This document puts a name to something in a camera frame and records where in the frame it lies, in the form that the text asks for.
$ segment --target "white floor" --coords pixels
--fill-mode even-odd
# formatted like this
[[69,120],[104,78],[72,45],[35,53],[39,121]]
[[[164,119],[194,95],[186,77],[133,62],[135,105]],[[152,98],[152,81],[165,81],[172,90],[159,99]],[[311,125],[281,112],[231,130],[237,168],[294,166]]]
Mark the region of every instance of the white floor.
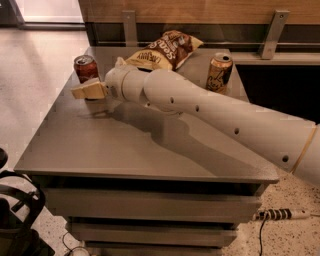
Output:
[[[74,58],[88,46],[84,31],[0,29],[0,147],[9,154],[5,168],[14,168],[73,71]],[[320,189],[278,172],[280,182],[263,194],[262,208],[304,208],[319,215]],[[64,219],[47,210],[34,224],[57,256],[66,252],[62,243],[65,224]],[[240,225],[238,238],[223,249],[223,255],[259,255],[260,225],[261,222]],[[320,249],[320,218],[269,221],[262,237],[265,256],[315,256]],[[78,245],[70,235],[66,236],[66,243],[69,247]]]

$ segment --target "gray table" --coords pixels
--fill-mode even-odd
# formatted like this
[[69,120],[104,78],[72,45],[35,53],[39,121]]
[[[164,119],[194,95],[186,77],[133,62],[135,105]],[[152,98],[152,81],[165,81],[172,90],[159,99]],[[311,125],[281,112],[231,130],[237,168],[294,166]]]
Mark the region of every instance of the gray table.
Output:
[[[118,56],[136,50],[87,53],[104,79]],[[205,87],[214,51],[197,50],[178,72]],[[220,255],[278,182],[271,163],[195,117],[111,97],[74,100],[78,83],[73,73],[15,171],[42,186],[48,209],[92,252]],[[235,67],[228,95],[247,100]]]

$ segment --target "chip bag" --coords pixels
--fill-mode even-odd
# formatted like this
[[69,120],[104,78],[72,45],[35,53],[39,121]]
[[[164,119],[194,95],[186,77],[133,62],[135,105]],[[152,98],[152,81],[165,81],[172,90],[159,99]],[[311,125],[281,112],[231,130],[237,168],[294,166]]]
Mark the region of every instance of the chip bag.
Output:
[[172,30],[165,32],[161,38],[134,53],[126,59],[126,63],[146,70],[175,71],[202,44],[202,41],[193,36]]

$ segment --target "shelf bracket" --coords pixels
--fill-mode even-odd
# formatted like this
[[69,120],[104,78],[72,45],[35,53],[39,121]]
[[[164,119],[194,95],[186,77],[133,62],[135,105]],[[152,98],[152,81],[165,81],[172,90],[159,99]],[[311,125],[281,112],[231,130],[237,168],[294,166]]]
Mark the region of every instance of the shelf bracket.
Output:
[[271,60],[273,58],[289,13],[287,10],[275,11],[266,34],[266,39],[259,49],[261,59]]
[[138,46],[136,12],[133,10],[122,11],[124,36],[127,47]]

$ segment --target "can lid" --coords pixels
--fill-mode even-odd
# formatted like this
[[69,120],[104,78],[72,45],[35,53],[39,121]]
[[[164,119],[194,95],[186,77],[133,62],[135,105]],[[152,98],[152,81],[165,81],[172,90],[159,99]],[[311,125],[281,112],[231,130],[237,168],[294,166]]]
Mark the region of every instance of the can lid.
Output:
[[217,52],[214,55],[214,59],[220,62],[225,62],[225,63],[232,61],[231,55],[224,52]]
[[93,61],[93,57],[90,55],[81,55],[74,59],[74,63],[77,65],[87,65]]

